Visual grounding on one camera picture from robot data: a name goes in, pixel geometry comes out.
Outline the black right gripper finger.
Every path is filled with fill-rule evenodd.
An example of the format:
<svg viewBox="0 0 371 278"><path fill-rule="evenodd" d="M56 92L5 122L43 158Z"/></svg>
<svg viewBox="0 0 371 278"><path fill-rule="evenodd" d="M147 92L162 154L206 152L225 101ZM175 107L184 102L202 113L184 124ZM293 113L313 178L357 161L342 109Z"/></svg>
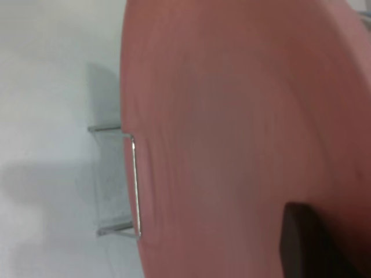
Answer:
<svg viewBox="0 0 371 278"><path fill-rule="evenodd" d="M285 205L279 253L284 277L352 277L352 264L306 204Z"/></svg>

